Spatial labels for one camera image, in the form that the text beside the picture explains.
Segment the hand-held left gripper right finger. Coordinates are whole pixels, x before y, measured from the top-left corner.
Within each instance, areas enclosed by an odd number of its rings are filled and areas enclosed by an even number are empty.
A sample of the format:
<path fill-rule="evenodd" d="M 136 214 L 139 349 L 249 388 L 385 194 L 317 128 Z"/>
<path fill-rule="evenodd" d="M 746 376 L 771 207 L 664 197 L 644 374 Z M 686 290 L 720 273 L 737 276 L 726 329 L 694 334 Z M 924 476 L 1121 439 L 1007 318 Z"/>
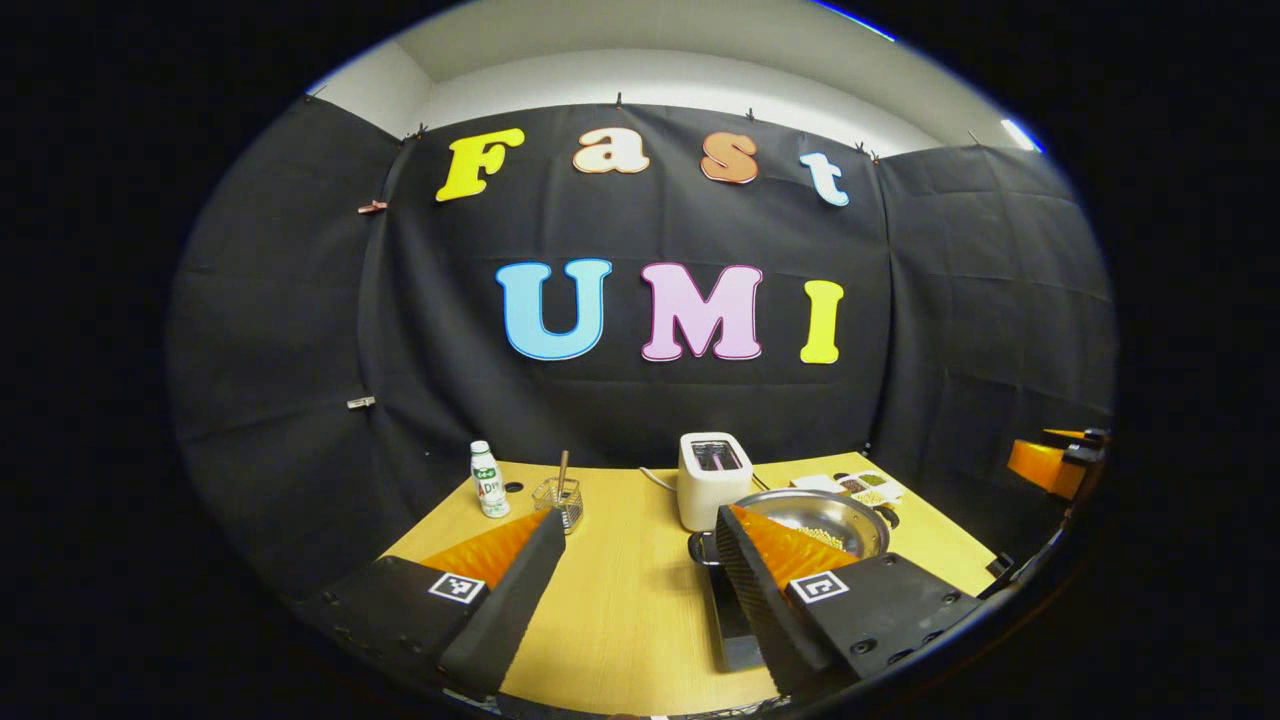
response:
<path fill-rule="evenodd" d="M 739 505 L 719 507 L 714 541 L 771 678 L 794 701 L 897 669 L 982 605 L 899 553 L 855 559 Z"/>

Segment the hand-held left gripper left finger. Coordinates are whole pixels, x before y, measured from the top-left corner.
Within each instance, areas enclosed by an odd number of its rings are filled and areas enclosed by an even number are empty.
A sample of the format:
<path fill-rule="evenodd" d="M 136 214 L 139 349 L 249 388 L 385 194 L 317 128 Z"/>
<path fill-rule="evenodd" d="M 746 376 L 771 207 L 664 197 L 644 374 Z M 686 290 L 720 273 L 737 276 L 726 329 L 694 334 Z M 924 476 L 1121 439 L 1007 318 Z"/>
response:
<path fill-rule="evenodd" d="M 564 552 L 543 509 L 424 561 L 384 556 L 293 605 L 311 628 L 416 691 L 498 693 Z"/>

